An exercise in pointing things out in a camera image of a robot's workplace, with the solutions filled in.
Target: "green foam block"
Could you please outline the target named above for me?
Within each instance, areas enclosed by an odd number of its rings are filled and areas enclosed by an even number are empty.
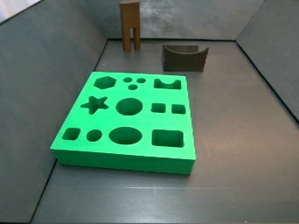
[[[50,149],[62,165],[189,174],[185,77],[93,72]]]

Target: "wooden block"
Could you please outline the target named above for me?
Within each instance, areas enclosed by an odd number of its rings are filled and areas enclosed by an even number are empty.
[[[129,29],[133,29],[134,49],[140,49],[140,2],[136,0],[118,3],[122,47],[130,51]]]

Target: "small square hole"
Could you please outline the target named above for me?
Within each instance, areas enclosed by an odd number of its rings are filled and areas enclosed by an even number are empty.
[[[178,114],[178,115],[184,115],[185,114],[185,107],[180,104],[173,104],[172,105],[172,113]]]
[[[152,132],[152,145],[182,147],[182,133],[178,130],[154,129]]]
[[[78,135],[80,135],[80,129],[68,128],[68,129],[65,129],[61,139],[62,140],[76,140],[78,138]]]
[[[152,112],[154,113],[164,113],[165,111],[165,106],[162,103],[153,103],[152,104]]]

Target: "gray floor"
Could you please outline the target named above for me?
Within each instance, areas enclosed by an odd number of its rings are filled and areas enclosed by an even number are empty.
[[[108,41],[98,71],[162,74],[161,45],[209,47],[186,76],[190,176],[56,164],[34,223],[297,222],[297,125],[233,42]]]

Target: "circular hole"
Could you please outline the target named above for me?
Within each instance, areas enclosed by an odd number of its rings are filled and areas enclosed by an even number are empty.
[[[136,80],[136,82],[137,82],[137,83],[145,83],[145,79],[144,79],[144,78],[138,78],[138,79]]]
[[[130,89],[130,90],[136,90],[136,89],[137,89],[137,85],[129,85],[129,86],[128,86],[128,89]]]
[[[101,138],[101,131],[98,129],[93,129],[88,134],[86,134],[86,139],[90,142],[96,142]]]
[[[125,98],[116,104],[116,111],[122,116],[133,116],[142,109],[142,103],[134,98]]]
[[[130,81],[132,81],[132,78],[129,78],[129,77],[124,78],[124,82],[130,82]]]
[[[137,129],[121,127],[112,129],[108,137],[116,144],[134,144],[140,141],[142,135]]]

